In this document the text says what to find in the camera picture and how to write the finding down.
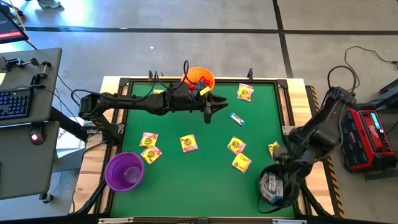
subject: yellow candy packet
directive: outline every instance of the yellow candy packet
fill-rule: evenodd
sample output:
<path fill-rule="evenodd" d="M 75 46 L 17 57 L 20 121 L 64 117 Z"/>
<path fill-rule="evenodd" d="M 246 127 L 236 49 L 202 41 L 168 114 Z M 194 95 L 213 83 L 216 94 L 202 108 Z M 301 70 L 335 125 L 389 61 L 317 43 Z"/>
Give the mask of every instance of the yellow candy packet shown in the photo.
<path fill-rule="evenodd" d="M 253 93 L 253 91 L 254 91 L 253 86 L 240 83 L 237 92 L 238 99 L 251 101 L 251 94 Z"/>
<path fill-rule="evenodd" d="M 203 96 L 204 94 L 206 94 L 206 93 L 209 92 L 209 91 L 210 91 L 210 87 L 206 86 L 206 88 L 202 89 L 202 90 L 199 92 L 199 94 L 200 94 L 201 96 Z"/>
<path fill-rule="evenodd" d="M 163 93 L 165 90 L 154 90 L 154 94 Z"/>
<path fill-rule="evenodd" d="M 180 142 L 181 142 L 183 152 L 190 152 L 190 151 L 198 149 L 198 144 L 197 144 L 197 141 L 193 134 L 189 134 L 187 136 L 180 137 Z"/>
<path fill-rule="evenodd" d="M 278 148 L 280 148 L 280 145 L 277 141 L 275 141 L 273 144 L 268 145 L 268 150 L 272 158 L 274 158 L 274 152 L 275 150 L 278 150 Z"/>
<path fill-rule="evenodd" d="M 243 152 L 243 149 L 246 147 L 246 143 L 242 140 L 238 139 L 237 137 L 233 136 L 227 148 L 233 151 L 235 154 L 239 154 Z"/>
<path fill-rule="evenodd" d="M 160 151 L 156 146 L 155 148 L 147 148 L 141 153 L 141 156 L 147 161 L 148 164 L 153 163 L 161 155 L 162 151 Z"/>
<path fill-rule="evenodd" d="M 144 133 L 142 135 L 142 139 L 141 139 L 141 142 L 139 143 L 139 145 L 153 148 L 153 147 L 155 147 L 157 137 L 158 137 L 158 134 Z"/>
<path fill-rule="evenodd" d="M 239 153 L 236 155 L 234 161 L 232 162 L 232 166 L 240 170 L 243 174 L 247 171 L 251 163 L 251 160 L 247 158 L 244 154 Z"/>

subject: red battery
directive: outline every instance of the red battery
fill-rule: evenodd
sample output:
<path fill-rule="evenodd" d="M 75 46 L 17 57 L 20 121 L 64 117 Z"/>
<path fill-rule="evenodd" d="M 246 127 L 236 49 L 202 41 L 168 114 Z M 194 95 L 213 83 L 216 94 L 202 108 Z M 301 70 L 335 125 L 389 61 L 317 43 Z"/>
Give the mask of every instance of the red battery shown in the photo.
<path fill-rule="evenodd" d="M 372 105 L 357 104 L 342 121 L 341 156 L 350 172 L 367 172 L 395 167 L 397 158 Z"/>

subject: orange bucket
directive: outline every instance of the orange bucket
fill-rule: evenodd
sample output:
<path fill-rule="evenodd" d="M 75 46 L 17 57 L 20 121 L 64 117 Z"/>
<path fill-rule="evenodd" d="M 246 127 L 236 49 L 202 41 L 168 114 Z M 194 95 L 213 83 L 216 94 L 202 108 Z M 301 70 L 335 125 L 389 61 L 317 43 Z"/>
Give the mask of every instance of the orange bucket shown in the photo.
<path fill-rule="evenodd" d="M 206 83 L 211 90 L 213 90 L 214 85 L 215 85 L 215 79 L 214 79 L 214 75 L 211 71 L 202 68 L 202 67 L 194 67 L 194 68 L 190 68 L 188 70 L 188 75 L 187 75 L 188 79 L 191 82 L 197 83 L 199 81 L 202 81 L 204 83 Z M 194 88 L 194 84 L 191 84 L 188 79 L 185 79 L 185 83 L 187 83 L 190 88 Z"/>

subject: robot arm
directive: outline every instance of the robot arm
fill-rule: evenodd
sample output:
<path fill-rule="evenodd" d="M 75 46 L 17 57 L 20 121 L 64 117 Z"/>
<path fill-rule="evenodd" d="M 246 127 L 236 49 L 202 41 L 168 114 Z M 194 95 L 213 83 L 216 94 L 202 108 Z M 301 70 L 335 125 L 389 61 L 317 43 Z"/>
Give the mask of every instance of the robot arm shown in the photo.
<path fill-rule="evenodd" d="M 329 156 L 343 142 L 341 121 L 348 108 L 356 103 L 355 93 L 341 87 L 328 91 L 325 105 L 304 126 L 291 130 L 287 136 L 287 172 L 303 179 L 312 165 Z"/>
<path fill-rule="evenodd" d="M 79 117 L 92 121 L 103 133 L 103 139 L 112 139 L 113 143 L 121 142 L 124 126 L 111 124 L 103 113 L 108 109 L 144 110 L 150 114 L 165 115 L 169 111 L 202 111 L 206 124 L 218 110 L 228 106 L 226 98 L 212 92 L 200 93 L 206 85 L 199 82 L 193 93 L 186 83 L 172 83 L 162 93 L 147 96 L 121 96 L 110 93 L 91 93 L 81 99 Z"/>

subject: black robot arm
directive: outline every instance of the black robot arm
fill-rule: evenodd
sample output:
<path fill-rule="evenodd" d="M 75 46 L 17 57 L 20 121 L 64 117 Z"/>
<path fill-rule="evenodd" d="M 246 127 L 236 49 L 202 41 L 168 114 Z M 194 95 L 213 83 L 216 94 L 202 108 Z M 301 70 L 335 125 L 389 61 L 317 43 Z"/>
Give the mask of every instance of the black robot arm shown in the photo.
<path fill-rule="evenodd" d="M 318 113 L 304 126 L 291 130 L 287 136 L 289 157 L 284 161 L 288 173 L 303 179 L 316 161 L 342 145 L 341 121 L 356 103 L 354 97 L 351 91 L 332 87 Z"/>
<path fill-rule="evenodd" d="M 285 148 L 275 151 L 274 159 L 282 164 L 286 176 L 284 189 L 294 192 L 300 188 L 319 216 L 330 216 L 303 184 L 313 164 L 329 156 L 343 143 L 341 122 L 348 108 L 356 103 L 355 94 L 341 87 L 331 87 L 325 105 L 304 126 L 293 128 L 285 136 Z M 291 195 L 290 202 L 297 200 Z"/>
<path fill-rule="evenodd" d="M 206 85 L 199 82 L 193 93 L 186 83 L 171 83 L 171 87 L 159 94 L 147 96 L 122 96 L 110 93 L 91 93 L 80 101 L 79 117 L 92 121 L 103 133 L 103 139 L 121 142 L 124 125 L 108 122 L 103 113 L 108 109 L 144 110 L 150 114 L 165 115 L 169 111 L 202 111 L 206 124 L 218 110 L 228 106 L 226 98 L 216 96 L 211 91 L 202 92 Z"/>

